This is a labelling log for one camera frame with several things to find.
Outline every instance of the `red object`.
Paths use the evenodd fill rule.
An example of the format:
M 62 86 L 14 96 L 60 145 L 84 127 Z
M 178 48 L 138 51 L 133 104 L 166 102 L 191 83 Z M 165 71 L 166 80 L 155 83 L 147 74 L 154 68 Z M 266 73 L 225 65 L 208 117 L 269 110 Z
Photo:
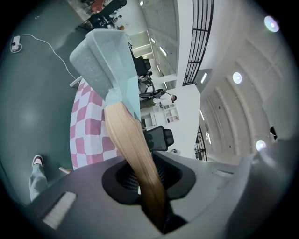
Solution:
M 105 0 L 96 0 L 93 4 L 92 4 L 92 12 L 93 13 L 97 13 L 98 11 L 102 11 L 103 10 L 103 4 L 104 4 Z

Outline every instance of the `hair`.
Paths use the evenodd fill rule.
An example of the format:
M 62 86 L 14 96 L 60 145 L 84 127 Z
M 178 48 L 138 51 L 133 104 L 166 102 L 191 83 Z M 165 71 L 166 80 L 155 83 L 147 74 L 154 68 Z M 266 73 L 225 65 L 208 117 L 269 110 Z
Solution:
M 172 95 L 172 96 L 175 97 L 174 100 L 172 101 L 174 103 L 177 100 L 177 96 L 176 95 Z

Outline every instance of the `pink checkered tablecloth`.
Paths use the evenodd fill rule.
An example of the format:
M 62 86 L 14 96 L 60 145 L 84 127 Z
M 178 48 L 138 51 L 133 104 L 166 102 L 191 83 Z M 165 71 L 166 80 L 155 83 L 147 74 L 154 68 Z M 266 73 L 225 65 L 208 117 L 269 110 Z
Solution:
M 108 136 L 105 102 L 82 79 L 71 112 L 70 149 L 73 168 L 121 155 Z

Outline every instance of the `white cabinet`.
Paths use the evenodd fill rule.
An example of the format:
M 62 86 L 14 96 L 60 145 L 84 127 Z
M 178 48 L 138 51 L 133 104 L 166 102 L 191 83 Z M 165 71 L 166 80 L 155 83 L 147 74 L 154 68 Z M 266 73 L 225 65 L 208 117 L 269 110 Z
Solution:
M 174 104 L 155 106 L 141 110 L 142 124 L 149 130 L 157 126 L 179 121 L 178 110 Z

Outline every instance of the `ceiling light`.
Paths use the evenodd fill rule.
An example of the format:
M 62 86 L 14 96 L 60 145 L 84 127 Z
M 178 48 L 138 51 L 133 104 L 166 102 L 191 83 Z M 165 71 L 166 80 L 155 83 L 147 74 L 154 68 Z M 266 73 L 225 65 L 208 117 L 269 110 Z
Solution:
M 142 48 L 142 47 L 147 47 L 147 46 L 150 46 L 150 44 L 147 44 L 147 45 L 144 45 L 144 46 L 141 46 L 141 47 L 137 47 L 137 48 L 134 48 L 134 49 L 132 49 L 132 50 L 137 50 L 137 49 L 140 49 L 140 48 Z
M 162 47 L 160 47 L 160 50 L 163 52 L 163 54 L 164 54 L 165 56 L 167 56 L 167 52 L 166 52 Z
M 204 116 L 202 115 L 201 110 L 199 110 L 199 111 L 200 111 L 200 115 L 201 115 L 202 119 L 205 120 Z
M 211 139 L 210 139 L 210 135 L 208 132 L 206 133 L 206 139 L 209 140 L 209 143 L 211 144 Z
M 263 140 L 258 140 L 257 142 L 256 142 L 256 149 L 258 150 L 258 151 L 261 151 L 264 147 L 266 147 L 267 145 L 266 145 L 266 143 L 263 141 Z
M 266 25 L 266 28 L 271 32 L 277 32 L 279 30 L 278 24 L 270 16 L 265 17 L 264 23 Z
M 207 76 L 207 74 L 205 73 L 205 74 L 204 74 L 204 76 L 202 77 L 202 79 L 201 79 L 200 83 L 203 83 L 203 82 L 204 82 L 204 80 L 205 80 L 206 76 Z
M 241 81 L 242 81 L 242 76 L 241 76 L 241 74 L 240 74 L 239 72 L 235 72 L 235 73 L 233 74 L 233 80 L 234 80 L 234 82 L 235 82 L 236 84 L 241 83 Z

